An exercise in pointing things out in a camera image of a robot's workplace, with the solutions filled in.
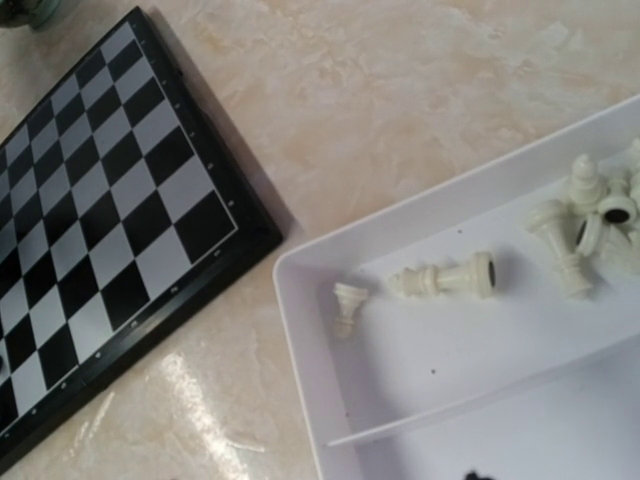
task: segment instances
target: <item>black square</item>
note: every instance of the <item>black square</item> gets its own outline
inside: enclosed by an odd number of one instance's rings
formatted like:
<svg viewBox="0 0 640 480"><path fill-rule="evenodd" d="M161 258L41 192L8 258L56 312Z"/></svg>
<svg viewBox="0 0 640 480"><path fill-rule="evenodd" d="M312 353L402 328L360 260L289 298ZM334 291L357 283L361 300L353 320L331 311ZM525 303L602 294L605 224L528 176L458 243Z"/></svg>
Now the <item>black square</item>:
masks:
<svg viewBox="0 0 640 480"><path fill-rule="evenodd" d="M211 192L176 222L176 231L189 260L195 263L233 231L233 223Z"/></svg>
<svg viewBox="0 0 640 480"><path fill-rule="evenodd" d="M142 58L138 44L133 40L116 57L109 62L109 71L114 81L118 80L127 70Z"/></svg>
<svg viewBox="0 0 640 480"><path fill-rule="evenodd" d="M11 371L15 372L36 351L31 318L27 314L13 327L5 339Z"/></svg>
<svg viewBox="0 0 640 480"><path fill-rule="evenodd" d="M147 153L146 160L153 180L160 186L191 157L193 150L182 129L177 127Z"/></svg>
<svg viewBox="0 0 640 480"><path fill-rule="evenodd" d="M47 233L49 245L55 244L77 221L76 204L71 192L68 192L44 217L44 230Z"/></svg>
<svg viewBox="0 0 640 480"><path fill-rule="evenodd" d="M51 106L51 100L47 100L27 121L29 137L31 139L36 138L36 136L44 129L44 127L49 125L49 122L51 122L51 120L53 120L53 107Z"/></svg>
<svg viewBox="0 0 640 480"><path fill-rule="evenodd" d="M164 100L164 94L155 78L149 80L124 104L129 123L135 127Z"/></svg>
<svg viewBox="0 0 640 480"><path fill-rule="evenodd" d="M2 151L0 151L0 175L2 175L6 169L7 169L7 151L3 149Z"/></svg>
<svg viewBox="0 0 640 480"><path fill-rule="evenodd" d="M18 249L14 249L2 263L0 263L0 299L22 278L20 256Z"/></svg>
<svg viewBox="0 0 640 480"><path fill-rule="evenodd" d="M73 345L69 326L64 325L60 330L38 349L40 364L44 374L47 390L55 386L58 381L78 365L76 349Z"/></svg>
<svg viewBox="0 0 640 480"><path fill-rule="evenodd" d="M134 255L140 255L171 226L158 192L153 192L122 222Z"/></svg>
<svg viewBox="0 0 640 480"><path fill-rule="evenodd" d="M33 308L42 300L55 284L56 270L53 267L51 252L47 252L24 274L24 289L27 292L29 308Z"/></svg>
<svg viewBox="0 0 640 480"><path fill-rule="evenodd" d="M102 299L114 330L147 304L149 294L135 261L102 290Z"/></svg>
<svg viewBox="0 0 640 480"><path fill-rule="evenodd" d="M100 50L96 51L87 60L85 60L76 73L76 78L78 79L78 85L80 85L80 88L84 87L93 77L100 73L100 70L102 70L105 65L106 63Z"/></svg>
<svg viewBox="0 0 640 480"><path fill-rule="evenodd" d="M2 369L9 368L9 365L4 365ZM18 407L16 406L16 397L13 393L13 383L11 378L7 379L2 385L0 385L0 430L4 430L13 421L18 418Z"/></svg>
<svg viewBox="0 0 640 480"><path fill-rule="evenodd" d="M58 126L59 135L62 136L64 132L69 130L71 125L73 125L83 113L84 102L80 94L78 94L56 115L56 125Z"/></svg>
<svg viewBox="0 0 640 480"><path fill-rule="evenodd" d="M116 92L115 87L111 87L87 110L87 117L89 118L91 129L95 132L98 127L106 122L111 115L116 113L121 106L122 102L120 102L118 92Z"/></svg>
<svg viewBox="0 0 640 480"><path fill-rule="evenodd" d="M78 183L91 170L91 167L98 163L98 160L100 160L100 154L96 148L96 143L93 137L89 137L86 142L73 152L65 164L71 185Z"/></svg>
<svg viewBox="0 0 640 480"><path fill-rule="evenodd" d="M80 226L89 250L100 243L118 223L120 217L116 204L111 192L107 192L80 218Z"/></svg>
<svg viewBox="0 0 640 480"><path fill-rule="evenodd" d="M133 133L128 133L102 158L102 166L109 185L120 178L142 159L142 152Z"/></svg>
<svg viewBox="0 0 640 480"><path fill-rule="evenodd" d="M34 195L25 203L13 217L16 224L16 236L20 242L36 224L42 220L42 206L40 195Z"/></svg>
<svg viewBox="0 0 640 480"><path fill-rule="evenodd" d="M11 195L7 195L0 202L0 230L9 223L9 220L13 217L13 208L11 208Z"/></svg>
<svg viewBox="0 0 640 480"><path fill-rule="evenodd" d="M38 185L38 188L49 180L51 175L53 175L60 165L62 165L63 161L60 142L56 142L42 157L40 157L40 160L38 160L33 167L33 171L36 174L36 185Z"/></svg>
<svg viewBox="0 0 640 480"><path fill-rule="evenodd" d="M78 310L98 293L98 283L91 267L91 260L86 256L58 283L62 309L67 319L73 317Z"/></svg>
<svg viewBox="0 0 640 480"><path fill-rule="evenodd" d="M18 155L11 165L9 165L9 185L11 188L15 187L22 177L33 166L33 155L31 148L27 147L24 151Z"/></svg>

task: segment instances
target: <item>gray square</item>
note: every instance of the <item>gray square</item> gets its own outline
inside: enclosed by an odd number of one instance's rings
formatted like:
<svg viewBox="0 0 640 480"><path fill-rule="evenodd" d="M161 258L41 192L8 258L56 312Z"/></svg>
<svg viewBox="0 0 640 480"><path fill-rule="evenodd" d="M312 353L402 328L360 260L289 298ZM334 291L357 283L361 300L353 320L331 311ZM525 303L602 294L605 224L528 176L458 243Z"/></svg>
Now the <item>gray square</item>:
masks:
<svg viewBox="0 0 640 480"><path fill-rule="evenodd" d="M18 245L22 273L25 274L31 270L31 267L47 253L48 249L49 244L44 230L44 222L41 220Z"/></svg>
<svg viewBox="0 0 640 480"><path fill-rule="evenodd" d="M99 293L71 317L69 329L80 363L93 355L111 338L113 330Z"/></svg>
<svg viewBox="0 0 640 480"><path fill-rule="evenodd" d="M89 210L107 190L109 190L109 183L107 182L104 168L102 168L101 163L96 163L89 170L89 173L82 177L71 189L78 215L82 216Z"/></svg>
<svg viewBox="0 0 640 480"><path fill-rule="evenodd" d="M4 200L4 197L9 193L9 170L5 170L2 175L0 175L0 200Z"/></svg>
<svg viewBox="0 0 640 480"><path fill-rule="evenodd" d="M83 114L69 127L69 130L60 137L60 147L65 160L75 152L91 136L91 126L86 114Z"/></svg>
<svg viewBox="0 0 640 480"><path fill-rule="evenodd" d="M124 113L124 108L120 107L93 134L100 156L104 157L130 131L129 119Z"/></svg>
<svg viewBox="0 0 640 480"><path fill-rule="evenodd" d="M175 223L213 191L213 182L200 159L193 157L169 177L158 191L171 221Z"/></svg>
<svg viewBox="0 0 640 480"><path fill-rule="evenodd" d="M4 334L9 333L29 313L27 294L22 279L0 300L0 319Z"/></svg>
<svg viewBox="0 0 640 480"><path fill-rule="evenodd" d="M7 359L7 345L4 342L4 339L0 340L0 357L3 359ZM9 371L9 362L5 360L2 364L2 368L0 368L0 385L2 385L7 378L11 376L11 372Z"/></svg>
<svg viewBox="0 0 640 480"><path fill-rule="evenodd" d="M7 143L7 165L11 165L13 161L18 158L24 149L29 146L29 132L27 126L23 125L22 128L13 136L13 138Z"/></svg>
<svg viewBox="0 0 640 480"><path fill-rule="evenodd" d="M133 252L122 224L96 245L91 253L91 264L101 289L115 278L133 260Z"/></svg>
<svg viewBox="0 0 640 480"><path fill-rule="evenodd" d="M58 287L49 290L29 313L36 347L40 348L65 324Z"/></svg>
<svg viewBox="0 0 640 480"><path fill-rule="evenodd" d="M151 300L177 282L191 268L174 228L164 232L136 259Z"/></svg>
<svg viewBox="0 0 640 480"><path fill-rule="evenodd" d="M125 23L102 45L102 55L107 63L113 60L132 40L135 40L133 30L128 23Z"/></svg>
<svg viewBox="0 0 640 480"><path fill-rule="evenodd" d="M58 140L58 127L56 126L56 121L51 120L49 125L44 127L44 129L36 135L31 141L31 151L33 152L33 161L37 162L40 160L42 155L47 153L47 150L51 148L56 140Z"/></svg>
<svg viewBox="0 0 640 480"><path fill-rule="evenodd" d="M149 61L146 58L141 58L116 82L116 90L120 100L123 103L129 100L151 78L153 78L153 71Z"/></svg>
<svg viewBox="0 0 640 480"><path fill-rule="evenodd" d="M109 73L109 69L104 67L102 71L93 77L80 92L85 108L89 108L91 105L96 103L96 100L98 100L104 92L109 90L111 85L113 85L111 74Z"/></svg>
<svg viewBox="0 0 640 480"><path fill-rule="evenodd" d="M89 252L84 242L82 229L80 224L76 223L51 247L53 266L56 269L58 280L62 280L87 253Z"/></svg>
<svg viewBox="0 0 640 480"><path fill-rule="evenodd" d="M166 100L154 108L138 125L133 133L142 153L146 155L160 140L180 125L176 112Z"/></svg>
<svg viewBox="0 0 640 480"><path fill-rule="evenodd" d="M126 218L155 189L147 164L138 162L111 188L120 218Z"/></svg>
<svg viewBox="0 0 640 480"><path fill-rule="evenodd" d="M40 201L42 202L42 212L46 215L57 203L62 200L65 193L69 191L69 178L64 165L61 165L56 172L40 187Z"/></svg>
<svg viewBox="0 0 640 480"><path fill-rule="evenodd" d="M78 81L75 76L71 76L63 85L56 90L51 96L51 106L53 106L53 113L56 115L66 107L71 100L80 92L78 87Z"/></svg>
<svg viewBox="0 0 640 480"><path fill-rule="evenodd" d="M13 219L11 219L9 220L9 223L0 230L0 262L7 258L7 255L13 252L17 243L16 227L13 223Z"/></svg>
<svg viewBox="0 0 640 480"><path fill-rule="evenodd" d="M33 169L29 170L22 180L11 189L11 205L13 206L13 213L16 214L20 211L22 206L29 201L31 197L36 193L38 187L36 186L36 176L33 173Z"/></svg>
<svg viewBox="0 0 640 480"><path fill-rule="evenodd" d="M28 413L47 393L44 374L38 352L34 352L20 368L11 375L13 393L16 396L18 415Z"/></svg>

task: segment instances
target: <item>black chessboard frame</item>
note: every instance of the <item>black chessboard frame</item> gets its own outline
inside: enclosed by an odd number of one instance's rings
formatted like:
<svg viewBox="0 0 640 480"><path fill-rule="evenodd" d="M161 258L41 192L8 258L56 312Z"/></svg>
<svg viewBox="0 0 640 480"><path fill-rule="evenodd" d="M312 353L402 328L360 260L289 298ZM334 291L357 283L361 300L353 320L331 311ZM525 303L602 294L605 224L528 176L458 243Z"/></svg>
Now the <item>black chessboard frame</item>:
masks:
<svg viewBox="0 0 640 480"><path fill-rule="evenodd" d="M218 193L237 222L230 241L200 260L168 291L119 330L99 351L50 390L27 413L0 436L0 474L26 455L57 427L86 405L141 357L185 323L211 299L273 251L282 236L236 165L225 142L198 108L181 80L181 72L170 59L154 28L140 8L122 19L52 89L71 77L78 66L96 52L104 40L129 23L140 40L144 55L162 83L185 132L201 160L207 165ZM35 112L47 99L43 99ZM18 132L31 118L16 128ZM14 136L2 145L4 148Z"/></svg>

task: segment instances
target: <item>marble countertop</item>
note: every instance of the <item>marble countertop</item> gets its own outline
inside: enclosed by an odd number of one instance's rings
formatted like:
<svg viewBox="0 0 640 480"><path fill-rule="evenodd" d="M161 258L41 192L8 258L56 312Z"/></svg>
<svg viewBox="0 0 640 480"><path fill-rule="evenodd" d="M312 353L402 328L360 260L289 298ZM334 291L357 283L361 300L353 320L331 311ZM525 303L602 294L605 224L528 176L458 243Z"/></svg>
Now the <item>marble countertop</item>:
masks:
<svg viewBox="0 0 640 480"><path fill-rule="evenodd" d="M316 479L278 254L640 90L632 0L62 0L0 32L0 137L136 4L287 241L8 480Z"/></svg>

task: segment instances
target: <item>black and white chessboard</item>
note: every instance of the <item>black and white chessboard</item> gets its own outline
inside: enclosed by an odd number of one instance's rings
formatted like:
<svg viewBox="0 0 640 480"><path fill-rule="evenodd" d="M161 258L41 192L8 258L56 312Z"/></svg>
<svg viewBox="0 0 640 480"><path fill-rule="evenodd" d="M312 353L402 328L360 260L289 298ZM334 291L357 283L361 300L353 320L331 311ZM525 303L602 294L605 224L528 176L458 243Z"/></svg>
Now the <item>black and white chessboard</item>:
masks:
<svg viewBox="0 0 640 480"><path fill-rule="evenodd" d="M134 10L0 150L0 470L279 241Z"/></svg>

